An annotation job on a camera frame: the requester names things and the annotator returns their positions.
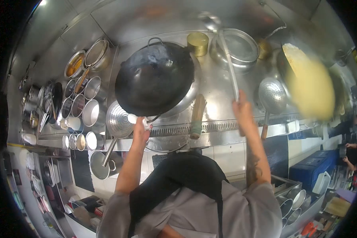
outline white bottle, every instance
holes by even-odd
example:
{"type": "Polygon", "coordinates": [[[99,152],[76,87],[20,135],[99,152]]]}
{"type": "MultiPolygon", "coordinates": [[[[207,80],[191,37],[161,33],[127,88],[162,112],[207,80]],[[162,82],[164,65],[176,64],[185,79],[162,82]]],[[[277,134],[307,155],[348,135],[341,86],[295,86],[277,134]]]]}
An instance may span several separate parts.
{"type": "Polygon", "coordinates": [[[65,124],[73,130],[78,131],[81,127],[81,119],[78,117],[68,117],[65,119],[65,124]]]}

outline mesh strainer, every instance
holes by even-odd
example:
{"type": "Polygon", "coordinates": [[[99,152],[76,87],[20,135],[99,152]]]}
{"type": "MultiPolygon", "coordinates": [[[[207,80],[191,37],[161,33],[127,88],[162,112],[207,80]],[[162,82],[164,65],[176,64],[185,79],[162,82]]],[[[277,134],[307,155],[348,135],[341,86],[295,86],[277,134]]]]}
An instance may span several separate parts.
{"type": "Polygon", "coordinates": [[[259,84],[259,99],[266,110],[261,139],[266,139],[270,114],[278,115],[287,106],[287,94],[283,84],[274,78],[263,79],[259,84]]]}
{"type": "Polygon", "coordinates": [[[128,121],[128,112],[119,105],[118,101],[114,101],[107,110],[106,127],[114,138],[102,162],[104,167],[106,167],[118,139],[127,137],[131,134],[133,128],[133,124],[128,121]]]}

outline white cloth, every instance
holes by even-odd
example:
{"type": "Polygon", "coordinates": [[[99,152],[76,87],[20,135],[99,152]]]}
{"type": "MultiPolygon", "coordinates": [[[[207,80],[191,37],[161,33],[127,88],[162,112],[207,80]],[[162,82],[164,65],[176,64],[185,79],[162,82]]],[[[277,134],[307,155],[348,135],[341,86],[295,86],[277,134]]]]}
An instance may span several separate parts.
{"type": "MultiPolygon", "coordinates": [[[[136,124],[136,121],[137,121],[137,115],[134,115],[134,114],[128,114],[128,121],[131,122],[132,124],[136,124]]],[[[144,117],[143,118],[143,125],[144,125],[144,130],[151,130],[151,127],[150,125],[152,124],[151,123],[147,123],[147,117],[144,117]]]]}

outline gold tin can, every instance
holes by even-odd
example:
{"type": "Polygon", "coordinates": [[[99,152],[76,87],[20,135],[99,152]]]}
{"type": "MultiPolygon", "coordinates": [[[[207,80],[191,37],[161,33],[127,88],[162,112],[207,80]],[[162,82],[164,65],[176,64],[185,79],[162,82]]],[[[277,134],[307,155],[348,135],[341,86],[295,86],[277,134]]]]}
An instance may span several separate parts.
{"type": "Polygon", "coordinates": [[[204,56],[207,53],[209,37],[201,32],[194,32],[187,36],[188,48],[195,56],[204,56]]]}

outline frying pan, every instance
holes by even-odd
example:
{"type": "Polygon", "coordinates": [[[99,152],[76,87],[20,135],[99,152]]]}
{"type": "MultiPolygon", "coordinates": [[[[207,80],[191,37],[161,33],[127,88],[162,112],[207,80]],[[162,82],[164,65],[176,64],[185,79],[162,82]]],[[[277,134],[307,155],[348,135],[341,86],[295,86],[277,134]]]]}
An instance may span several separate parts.
{"type": "Polygon", "coordinates": [[[193,80],[194,64],[188,48],[153,37],[122,64],[115,95],[126,112],[156,116],[176,106],[193,80]],[[160,42],[150,44],[153,39],[160,42]]]}

